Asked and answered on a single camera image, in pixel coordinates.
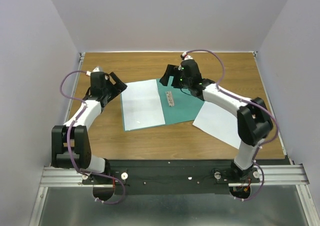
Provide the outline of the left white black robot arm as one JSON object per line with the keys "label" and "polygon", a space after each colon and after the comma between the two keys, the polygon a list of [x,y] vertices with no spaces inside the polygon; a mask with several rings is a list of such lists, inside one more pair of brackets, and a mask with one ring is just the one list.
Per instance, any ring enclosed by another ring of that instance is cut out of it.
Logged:
{"label": "left white black robot arm", "polygon": [[111,175],[110,163],[105,158],[92,154],[89,128],[105,107],[126,90],[114,72],[105,73],[99,67],[83,71],[90,78],[90,86],[77,112],[62,125],[51,131],[51,165],[61,169],[75,169],[83,175],[93,175],[101,184],[115,178]]}

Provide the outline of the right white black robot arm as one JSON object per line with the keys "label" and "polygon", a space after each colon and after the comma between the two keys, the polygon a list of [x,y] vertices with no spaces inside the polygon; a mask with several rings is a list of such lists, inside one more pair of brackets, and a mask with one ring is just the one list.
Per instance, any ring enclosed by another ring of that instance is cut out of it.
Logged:
{"label": "right white black robot arm", "polygon": [[194,59],[184,60],[179,66],[169,64],[159,81],[163,86],[187,89],[192,96],[213,103],[236,117],[240,138],[238,154],[230,168],[220,174],[236,182],[247,178],[253,169],[259,147],[273,129],[264,101],[259,97],[241,98],[219,87],[213,80],[203,78]]}

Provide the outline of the white paper sheet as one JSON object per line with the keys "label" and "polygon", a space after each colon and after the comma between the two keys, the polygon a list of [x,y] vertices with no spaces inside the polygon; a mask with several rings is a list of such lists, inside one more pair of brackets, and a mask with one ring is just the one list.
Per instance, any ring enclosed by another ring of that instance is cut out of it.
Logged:
{"label": "white paper sheet", "polygon": [[238,136],[237,119],[223,108],[213,103],[205,102],[192,125],[239,149],[241,139]]}
{"label": "white paper sheet", "polygon": [[127,83],[121,94],[123,127],[132,131],[165,124],[155,79]]}

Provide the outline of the teal paper folder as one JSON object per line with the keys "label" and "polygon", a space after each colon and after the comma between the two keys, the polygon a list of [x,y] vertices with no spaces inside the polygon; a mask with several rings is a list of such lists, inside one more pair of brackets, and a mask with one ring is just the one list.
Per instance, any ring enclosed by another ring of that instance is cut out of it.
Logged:
{"label": "teal paper folder", "polygon": [[[160,96],[160,101],[162,105],[163,115],[165,124],[171,125],[186,121],[193,121],[204,102],[193,97],[189,96],[179,89],[175,89],[171,86],[162,86],[158,79],[157,81],[158,93]],[[171,91],[174,99],[174,107],[169,107],[166,92]]]}

